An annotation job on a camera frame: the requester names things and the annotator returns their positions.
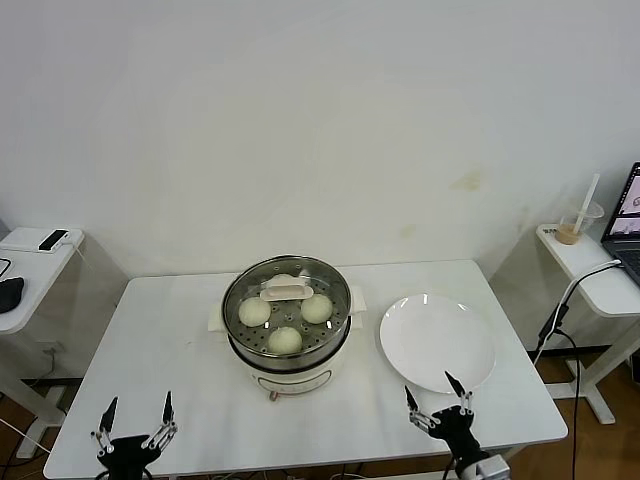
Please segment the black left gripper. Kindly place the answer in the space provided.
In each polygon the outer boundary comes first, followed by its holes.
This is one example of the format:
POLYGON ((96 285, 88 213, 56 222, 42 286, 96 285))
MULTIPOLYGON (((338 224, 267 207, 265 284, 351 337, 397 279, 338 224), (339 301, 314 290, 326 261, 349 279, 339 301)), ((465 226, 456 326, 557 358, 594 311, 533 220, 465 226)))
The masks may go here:
POLYGON ((161 456, 175 437, 178 426, 174 419, 172 392, 168 391, 160 426, 150 435, 121 437, 111 442, 111 432, 116 416, 118 397, 115 396, 102 414, 98 428, 91 432, 97 444, 97 460, 104 470, 98 479, 140 480, 152 479, 148 466, 161 456))

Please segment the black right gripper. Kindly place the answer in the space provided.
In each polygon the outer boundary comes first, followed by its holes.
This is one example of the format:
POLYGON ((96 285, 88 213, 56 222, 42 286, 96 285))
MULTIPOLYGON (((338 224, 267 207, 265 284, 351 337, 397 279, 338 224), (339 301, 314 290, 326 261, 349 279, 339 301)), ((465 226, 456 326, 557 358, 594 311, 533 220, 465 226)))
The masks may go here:
POLYGON ((431 415, 420 410, 418 402, 407 386, 404 386, 409 421, 430 436, 443 440, 457 463, 476 463, 488 457, 471 432, 474 414, 471 409, 473 393, 467 391, 462 383, 445 371, 445 376, 454 393, 460 400, 460 406, 454 405, 431 415))

